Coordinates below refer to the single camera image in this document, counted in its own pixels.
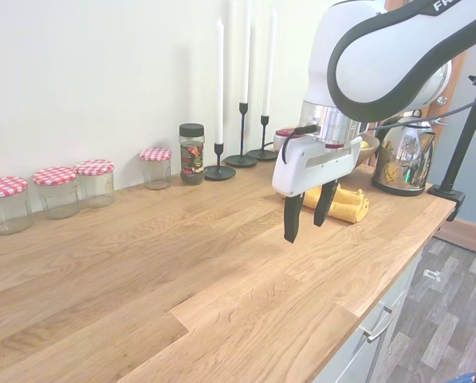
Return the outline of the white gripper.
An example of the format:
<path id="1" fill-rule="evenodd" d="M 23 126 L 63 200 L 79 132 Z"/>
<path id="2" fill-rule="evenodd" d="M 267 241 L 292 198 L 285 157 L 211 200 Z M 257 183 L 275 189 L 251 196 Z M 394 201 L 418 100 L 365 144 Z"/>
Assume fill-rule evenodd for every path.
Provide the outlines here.
<path id="1" fill-rule="evenodd" d="M 284 238 L 293 243 L 299 230 L 304 192 L 321 186 L 314 211 L 314 224 L 321 227 L 335 196 L 339 178 L 356 166 L 361 137 L 348 141 L 342 148 L 328 148 L 312 136 L 303 136 L 284 145 L 273 172 L 273 189 L 286 196 L 284 204 Z"/>

